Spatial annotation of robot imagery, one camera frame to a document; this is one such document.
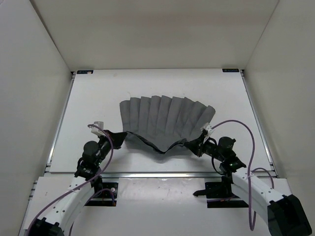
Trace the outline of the grey pleated skirt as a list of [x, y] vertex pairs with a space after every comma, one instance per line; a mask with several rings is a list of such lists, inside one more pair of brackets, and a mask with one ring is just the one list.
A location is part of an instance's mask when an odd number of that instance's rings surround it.
[[214, 117], [214, 107], [187, 97], [132, 97], [120, 102], [123, 131], [129, 148], [151, 147], [164, 154], [199, 138]]

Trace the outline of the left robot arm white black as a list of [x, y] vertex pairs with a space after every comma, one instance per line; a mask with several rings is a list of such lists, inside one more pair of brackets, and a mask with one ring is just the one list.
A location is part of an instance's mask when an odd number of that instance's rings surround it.
[[68, 190], [45, 206], [31, 221], [27, 236], [64, 236], [71, 234], [75, 219], [82, 208], [93, 198], [108, 192], [114, 206], [115, 196], [103, 186], [102, 172], [108, 167], [115, 149], [120, 149], [126, 132], [112, 133], [99, 130], [99, 141], [89, 141], [77, 163]]

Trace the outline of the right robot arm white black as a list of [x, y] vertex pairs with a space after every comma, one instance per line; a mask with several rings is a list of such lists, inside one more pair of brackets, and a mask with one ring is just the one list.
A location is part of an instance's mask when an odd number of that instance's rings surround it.
[[235, 139], [222, 137], [218, 144], [204, 141], [199, 137], [185, 142], [196, 156], [206, 154], [220, 161], [223, 180], [221, 193], [227, 197], [233, 195], [242, 199], [249, 206], [249, 211], [256, 212], [268, 226], [272, 236], [309, 236], [312, 228], [300, 200], [285, 195], [248, 170], [246, 165], [233, 151]]

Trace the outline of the left blue corner label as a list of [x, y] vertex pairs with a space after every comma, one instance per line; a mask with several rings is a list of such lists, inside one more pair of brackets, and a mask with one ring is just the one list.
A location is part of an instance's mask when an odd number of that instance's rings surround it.
[[77, 70], [76, 74], [93, 74], [93, 70]]

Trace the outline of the blue corner label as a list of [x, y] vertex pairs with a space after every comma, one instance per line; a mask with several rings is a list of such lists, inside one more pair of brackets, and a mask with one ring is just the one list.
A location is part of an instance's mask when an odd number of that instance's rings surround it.
[[223, 68], [223, 73], [239, 73], [239, 69], [237, 68]]
[[76, 74], [93, 74], [93, 70], [77, 70]]

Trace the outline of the right blue corner label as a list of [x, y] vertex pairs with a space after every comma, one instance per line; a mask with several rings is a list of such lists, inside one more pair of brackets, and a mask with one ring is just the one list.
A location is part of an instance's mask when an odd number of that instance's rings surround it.
[[239, 69], [237, 68], [223, 68], [223, 73], [239, 73]]

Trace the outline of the aluminium front rail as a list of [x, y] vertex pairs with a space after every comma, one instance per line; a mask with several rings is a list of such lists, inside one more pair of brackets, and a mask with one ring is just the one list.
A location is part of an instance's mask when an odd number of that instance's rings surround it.
[[104, 178], [216, 178], [221, 177], [215, 172], [106, 172]]

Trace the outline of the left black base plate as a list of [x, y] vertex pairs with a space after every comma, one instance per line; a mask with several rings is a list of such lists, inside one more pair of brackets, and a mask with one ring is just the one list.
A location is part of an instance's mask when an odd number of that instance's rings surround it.
[[94, 195], [87, 201], [89, 207], [115, 207], [118, 198], [118, 179], [103, 179], [102, 184], [94, 191]]

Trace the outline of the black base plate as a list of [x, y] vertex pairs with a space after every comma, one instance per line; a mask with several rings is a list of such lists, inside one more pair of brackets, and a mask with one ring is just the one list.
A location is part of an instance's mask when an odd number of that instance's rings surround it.
[[118, 198], [118, 179], [103, 179], [102, 184], [94, 191], [94, 195], [87, 201], [89, 207], [115, 207]]
[[193, 193], [194, 197], [206, 197], [207, 208], [248, 208], [248, 204], [230, 192], [223, 182], [205, 182], [202, 190]]

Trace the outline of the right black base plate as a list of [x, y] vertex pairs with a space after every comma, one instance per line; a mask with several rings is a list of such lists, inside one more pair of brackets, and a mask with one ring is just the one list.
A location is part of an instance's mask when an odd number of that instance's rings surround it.
[[223, 182], [205, 182], [202, 190], [193, 193], [194, 197], [206, 197], [207, 208], [248, 208], [248, 204], [230, 192]]

